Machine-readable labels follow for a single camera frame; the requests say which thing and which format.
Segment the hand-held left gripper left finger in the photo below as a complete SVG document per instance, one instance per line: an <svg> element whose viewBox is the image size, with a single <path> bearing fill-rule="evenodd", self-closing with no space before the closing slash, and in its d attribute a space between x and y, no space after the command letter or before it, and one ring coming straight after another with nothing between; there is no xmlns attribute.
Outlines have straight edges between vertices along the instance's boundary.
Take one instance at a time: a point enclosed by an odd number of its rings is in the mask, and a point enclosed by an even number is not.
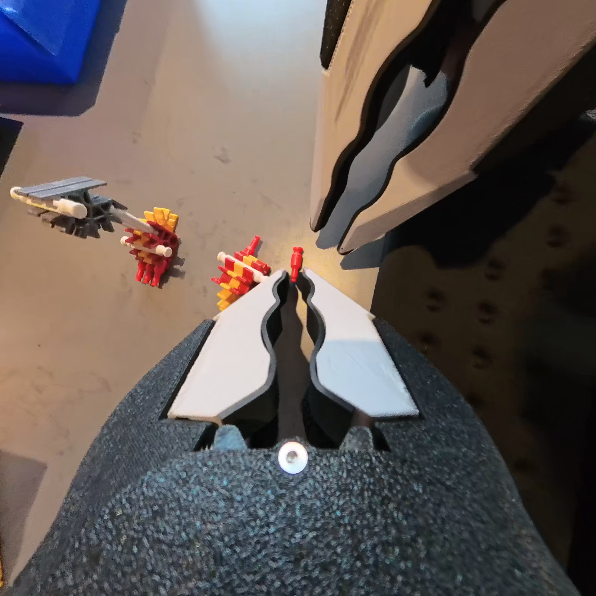
<svg viewBox="0 0 596 596"><path fill-rule="evenodd" d="M280 269L214 318L169 419L224 420L272 386L276 357L266 324L287 283L288 272Z"/></svg>

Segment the black perforated tray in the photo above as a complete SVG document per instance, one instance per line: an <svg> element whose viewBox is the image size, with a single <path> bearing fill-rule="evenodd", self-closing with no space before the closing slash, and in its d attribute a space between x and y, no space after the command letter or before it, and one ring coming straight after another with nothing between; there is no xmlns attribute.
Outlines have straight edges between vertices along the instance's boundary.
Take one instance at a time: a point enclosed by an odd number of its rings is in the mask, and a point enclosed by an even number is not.
<svg viewBox="0 0 596 596"><path fill-rule="evenodd" d="M474 408L595 595L595 110L394 230L372 311Z"/></svg>

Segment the short white toy rod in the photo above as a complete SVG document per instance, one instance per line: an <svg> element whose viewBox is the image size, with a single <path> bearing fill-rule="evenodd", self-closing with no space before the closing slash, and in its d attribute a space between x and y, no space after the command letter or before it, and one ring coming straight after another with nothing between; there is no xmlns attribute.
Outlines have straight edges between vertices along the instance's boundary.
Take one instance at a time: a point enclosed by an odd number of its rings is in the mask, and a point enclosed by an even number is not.
<svg viewBox="0 0 596 596"><path fill-rule="evenodd" d="M234 264L238 264L239 266L243 267L247 271L251 272L252 280L256 283L261 283L266 280L265 274L250 266L248 263L244 262L244 260L228 255L222 251L218 253L217 259L223 264L225 264L227 261L230 261Z"/></svg>

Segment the red fan connector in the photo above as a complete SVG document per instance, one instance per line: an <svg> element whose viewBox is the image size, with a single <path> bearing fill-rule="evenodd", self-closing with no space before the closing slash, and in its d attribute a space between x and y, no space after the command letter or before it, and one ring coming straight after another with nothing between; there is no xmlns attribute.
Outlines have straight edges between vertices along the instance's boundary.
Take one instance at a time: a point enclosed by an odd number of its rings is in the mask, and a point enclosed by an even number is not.
<svg viewBox="0 0 596 596"><path fill-rule="evenodd" d="M236 296L246 294L255 284L265 281L266 274L253 266L255 261L251 261L249 256L240 258L221 251L217 258L220 262L218 268L221 276L212 280L231 294Z"/></svg>
<svg viewBox="0 0 596 596"><path fill-rule="evenodd" d="M271 267L268 264L244 251L236 251L233 257L235 259L234 274L245 280L246 283L259 284L265 281L271 272Z"/></svg>

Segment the small blue plastic bin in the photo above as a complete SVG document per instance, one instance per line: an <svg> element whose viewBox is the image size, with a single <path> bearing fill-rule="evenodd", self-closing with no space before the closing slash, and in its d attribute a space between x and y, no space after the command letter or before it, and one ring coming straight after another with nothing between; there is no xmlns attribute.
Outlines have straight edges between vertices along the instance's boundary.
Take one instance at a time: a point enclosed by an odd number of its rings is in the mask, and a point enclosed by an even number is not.
<svg viewBox="0 0 596 596"><path fill-rule="evenodd" d="M1 82L78 81L100 1L1 1Z"/></svg>

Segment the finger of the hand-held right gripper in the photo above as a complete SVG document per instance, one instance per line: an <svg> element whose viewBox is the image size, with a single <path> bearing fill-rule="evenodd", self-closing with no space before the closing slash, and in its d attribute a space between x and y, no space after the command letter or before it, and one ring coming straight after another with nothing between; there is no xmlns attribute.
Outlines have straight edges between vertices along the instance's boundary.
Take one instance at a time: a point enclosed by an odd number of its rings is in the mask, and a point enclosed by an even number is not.
<svg viewBox="0 0 596 596"><path fill-rule="evenodd" d="M476 169L595 43L595 1L504 1L473 42L446 113L347 228L346 255L477 177Z"/></svg>
<svg viewBox="0 0 596 596"><path fill-rule="evenodd" d="M356 154L372 137L384 73L428 26L442 1L351 1L321 72L310 188L310 228L326 226Z"/></svg>

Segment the small red toy assembly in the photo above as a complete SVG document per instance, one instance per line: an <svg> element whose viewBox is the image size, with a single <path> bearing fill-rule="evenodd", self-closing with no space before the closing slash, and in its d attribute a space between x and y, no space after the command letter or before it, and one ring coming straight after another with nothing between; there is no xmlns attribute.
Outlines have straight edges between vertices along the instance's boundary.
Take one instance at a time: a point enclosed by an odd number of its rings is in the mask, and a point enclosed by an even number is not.
<svg viewBox="0 0 596 596"><path fill-rule="evenodd" d="M155 207L144 215L140 221L148 225L148 231L126 228L120 243L137 261L136 281L160 287L180 245L176 234L178 215L164 207Z"/></svg>

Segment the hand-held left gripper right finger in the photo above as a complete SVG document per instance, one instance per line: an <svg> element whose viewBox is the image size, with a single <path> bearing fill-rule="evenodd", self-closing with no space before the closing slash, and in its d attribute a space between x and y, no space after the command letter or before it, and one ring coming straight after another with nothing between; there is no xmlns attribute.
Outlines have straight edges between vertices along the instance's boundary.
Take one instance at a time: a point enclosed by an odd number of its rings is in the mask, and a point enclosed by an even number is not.
<svg viewBox="0 0 596 596"><path fill-rule="evenodd" d="M349 411L371 418L420 412L367 309L312 269L300 273L314 343L310 376L316 389Z"/></svg>

